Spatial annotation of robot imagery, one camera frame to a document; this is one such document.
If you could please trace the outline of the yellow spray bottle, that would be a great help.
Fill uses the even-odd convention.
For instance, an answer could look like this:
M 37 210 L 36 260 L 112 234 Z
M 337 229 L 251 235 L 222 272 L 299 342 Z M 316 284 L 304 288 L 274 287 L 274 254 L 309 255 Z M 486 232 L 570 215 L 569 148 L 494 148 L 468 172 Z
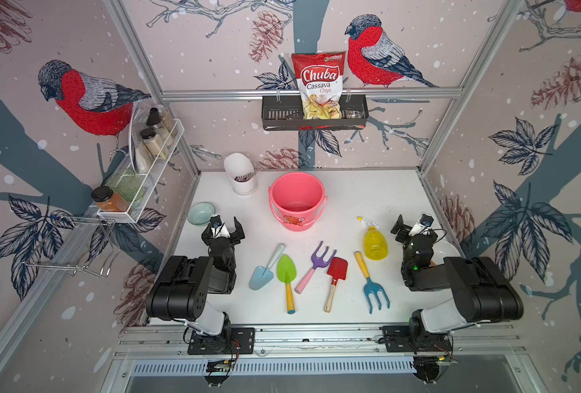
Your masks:
M 367 229 L 362 242 L 366 257 L 370 260 L 384 260 L 389 254 L 388 243 L 379 226 L 362 216 L 358 216 L 357 219 Z

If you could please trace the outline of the light blue toy trowel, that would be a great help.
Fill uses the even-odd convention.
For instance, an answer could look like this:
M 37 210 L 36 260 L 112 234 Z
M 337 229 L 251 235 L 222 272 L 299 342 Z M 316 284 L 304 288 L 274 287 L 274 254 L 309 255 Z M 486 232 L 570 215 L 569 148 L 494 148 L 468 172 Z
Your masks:
M 280 243 L 272 257 L 268 261 L 266 266 L 258 266 L 249 281 L 249 288 L 253 291 L 257 291 L 262 289 L 265 285 L 267 285 L 270 281 L 272 281 L 274 274 L 272 273 L 272 268 L 280 260 L 282 254 L 284 253 L 286 245 L 284 243 Z

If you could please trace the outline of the green toy shovel yellow handle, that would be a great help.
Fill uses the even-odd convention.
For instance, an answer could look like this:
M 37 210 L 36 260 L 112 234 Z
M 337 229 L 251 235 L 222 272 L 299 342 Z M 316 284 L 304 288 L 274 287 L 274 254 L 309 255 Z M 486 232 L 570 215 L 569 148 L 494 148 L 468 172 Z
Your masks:
M 286 310 L 288 314 L 295 313 L 295 301 L 291 284 L 296 275 L 295 263 L 287 254 L 283 254 L 277 264 L 277 278 L 285 284 Z

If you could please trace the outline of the pink plastic bucket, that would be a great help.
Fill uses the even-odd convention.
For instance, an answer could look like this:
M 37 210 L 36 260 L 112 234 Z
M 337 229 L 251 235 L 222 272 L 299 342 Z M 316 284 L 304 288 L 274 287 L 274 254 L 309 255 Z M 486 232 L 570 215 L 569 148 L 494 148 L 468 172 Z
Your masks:
M 292 232 L 303 232 L 321 218 L 328 202 L 317 177 L 292 172 L 277 178 L 268 189 L 268 203 L 274 218 Z

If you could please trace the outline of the blue toy fork yellow handle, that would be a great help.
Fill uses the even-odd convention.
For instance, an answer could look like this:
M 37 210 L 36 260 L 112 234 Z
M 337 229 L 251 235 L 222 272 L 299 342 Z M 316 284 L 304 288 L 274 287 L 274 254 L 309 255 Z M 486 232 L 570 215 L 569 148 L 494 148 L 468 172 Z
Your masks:
M 367 300 L 367 304 L 369 307 L 369 313 L 372 314 L 373 310 L 374 310 L 372 297 L 375 298 L 378 310 L 382 310 L 382 306 L 383 306 L 383 304 L 380 300 L 380 296 L 383 296 L 383 298 L 385 300 L 386 308 L 390 309 L 390 299 L 388 298 L 388 296 L 385 292 L 385 289 L 380 284 L 375 283 L 371 279 L 371 275 L 370 275 L 369 270 L 367 268 L 366 262 L 362 256 L 362 253 L 361 252 L 354 252 L 354 257 L 358 263 L 358 266 L 362 272 L 362 275 L 364 276 L 365 280 L 367 281 L 365 286 L 363 287 L 363 293 L 364 293 L 365 298 Z

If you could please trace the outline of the purple toy rake pink handle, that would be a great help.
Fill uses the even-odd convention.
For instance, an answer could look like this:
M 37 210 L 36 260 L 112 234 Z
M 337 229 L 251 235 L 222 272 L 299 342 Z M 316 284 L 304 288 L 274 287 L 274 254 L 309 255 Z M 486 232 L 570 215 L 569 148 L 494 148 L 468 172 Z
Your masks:
M 330 253 L 329 252 L 330 248 L 325 247 L 325 250 L 323 251 L 323 253 L 321 253 L 320 250 L 322 246 L 323 241 L 319 242 L 318 247 L 311 255 L 312 268 L 308 270 L 308 272 L 300 280 L 299 284 L 295 287 L 295 292 L 297 294 L 301 294 L 305 290 L 306 286 L 308 286 L 308 283 L 310 282 L 313 275 L 316 273 L 318 269 L 324 269 L 328 267 L 331 264 L 331 262 L 333 262 L 337 250 L 333 250 L 333 252 Z

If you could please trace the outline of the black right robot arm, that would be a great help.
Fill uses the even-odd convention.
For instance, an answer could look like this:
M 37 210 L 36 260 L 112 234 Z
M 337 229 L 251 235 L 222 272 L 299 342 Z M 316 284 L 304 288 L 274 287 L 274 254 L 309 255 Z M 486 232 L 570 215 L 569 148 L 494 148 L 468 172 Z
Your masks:
M 432 262 L 439 237 L 431 228 L 434 219 L 423 214 L 407 225 L 399 216 L 390 232 L 403 245 L 401 275 L 410 291 L 449 289 L 452 298 L 413 312 L 409 319 L 412 339 L 435 338 L 477 323 L 500 323 L 521 319 L 522 299 L 489 257 L 467 260 L 445 256 Z

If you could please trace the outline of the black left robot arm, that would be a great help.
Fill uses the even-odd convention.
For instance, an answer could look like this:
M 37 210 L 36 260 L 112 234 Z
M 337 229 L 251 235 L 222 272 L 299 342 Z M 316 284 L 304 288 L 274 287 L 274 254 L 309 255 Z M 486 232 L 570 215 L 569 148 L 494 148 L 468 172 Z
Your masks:
M 206 255 L 171 256 L 146 300 L 150 318 L 184 324 L 203 338 L 228 341 L 231 322 L 225 312 L 207 303 L 208 294 L 229 295 L 236 285 L 235 246 L 245 239 L 238 219 L 229 230 L 220 215 L 212 215 L 201 235 Z

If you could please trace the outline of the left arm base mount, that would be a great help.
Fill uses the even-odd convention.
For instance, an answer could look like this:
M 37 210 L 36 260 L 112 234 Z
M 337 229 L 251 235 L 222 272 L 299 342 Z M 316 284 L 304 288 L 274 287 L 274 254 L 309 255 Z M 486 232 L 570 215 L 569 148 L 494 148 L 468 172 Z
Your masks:
M 254 342 L 253 327 L 225 328 L 218 336 L 198 334 L 192 330 L 186 340 L 189 355 L 251 355 Z

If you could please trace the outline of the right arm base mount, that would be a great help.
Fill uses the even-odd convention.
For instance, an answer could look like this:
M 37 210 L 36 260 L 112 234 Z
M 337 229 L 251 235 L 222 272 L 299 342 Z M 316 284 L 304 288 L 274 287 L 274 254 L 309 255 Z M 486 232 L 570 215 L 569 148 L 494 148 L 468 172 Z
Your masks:
M 382 335 L 377 343 L 384 345 L 389 353 L 408 353 L 415 355 L 431 352 L 450 354 L 453 341 L 449 334 L 428 333 L 425 330 L 414 333 L 408 325 L 386 325 L 381 328 Z

